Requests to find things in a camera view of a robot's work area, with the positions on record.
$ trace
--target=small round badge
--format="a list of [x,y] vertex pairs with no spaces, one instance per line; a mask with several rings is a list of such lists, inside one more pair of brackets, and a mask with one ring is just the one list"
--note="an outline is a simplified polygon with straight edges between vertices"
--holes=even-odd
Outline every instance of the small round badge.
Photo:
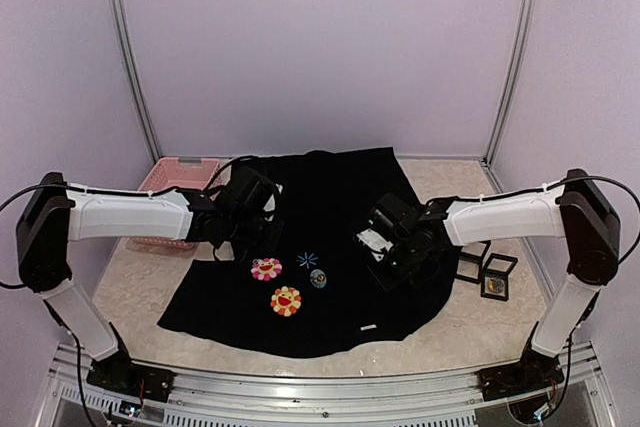
[[265,282],[275,279],[280,272],[282,272],[282,264],[278,259],[256,259],[251,267],[253,278]]
[[302,305],[302,297],[300,297],[300,292],[293,287],[277,289],[271,296],[271,308],[278,315],[291,317],[298,312],[300,305]]
[[311,285],[313,285],[316,289],[322,289],[325,285],[327,285],[327,274],[325,274],[320,269],[314,269],[311,272]]

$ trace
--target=pink flower patch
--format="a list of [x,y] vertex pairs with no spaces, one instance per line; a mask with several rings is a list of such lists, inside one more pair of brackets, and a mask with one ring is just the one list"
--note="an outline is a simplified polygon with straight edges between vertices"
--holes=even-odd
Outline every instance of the pink flower patch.
[[265,282],[275,279],[282,272],[282,264],[278,259],[256,259],[251,267],[254,279]]

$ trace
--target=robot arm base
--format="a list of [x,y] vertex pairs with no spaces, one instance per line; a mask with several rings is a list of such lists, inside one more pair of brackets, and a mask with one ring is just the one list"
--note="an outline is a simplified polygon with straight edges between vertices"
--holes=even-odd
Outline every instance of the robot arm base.
[[104,360],[91,362],[87,383],[111,392],[166,403],[175,374],[133,362],[118,331],[113,325],[111,328],[118,339],[118,351]]
[[520,360],[511,364],[482,369],[478,373],[485,401],[513,397],[546,389],[552,381],[564,382],[558,356],[547,357],[531,348],[533,332],[525,345]]

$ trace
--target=blue star sticker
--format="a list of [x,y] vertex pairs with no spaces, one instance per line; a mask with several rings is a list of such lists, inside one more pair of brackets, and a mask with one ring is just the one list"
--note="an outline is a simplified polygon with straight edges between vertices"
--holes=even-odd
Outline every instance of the blue star sticker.
[[317,262],[318,262],[318,257],[313,253],[307,254],[305,252],[304,255],[298,256],[298,263],[300,264],[300,267],[306,267],[308,269],[311,266],[316,265]]

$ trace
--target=smiling flower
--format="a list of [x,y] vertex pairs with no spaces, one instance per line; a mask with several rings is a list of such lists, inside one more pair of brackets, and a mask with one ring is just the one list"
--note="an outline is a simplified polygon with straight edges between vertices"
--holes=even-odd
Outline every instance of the smiling flower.
[[275,279],[280,272],[282,272],[282,264],[278,259],[256,259],[251,267],[253,278],[265,282]]
[[292,287],[282,287],[281,289],[277,289],[271,296],[271,307],[273,311],[279,315],[290,317],[298,312],[302,304],[301,301],[302,297],[300,297],[300,292],[296,289]]

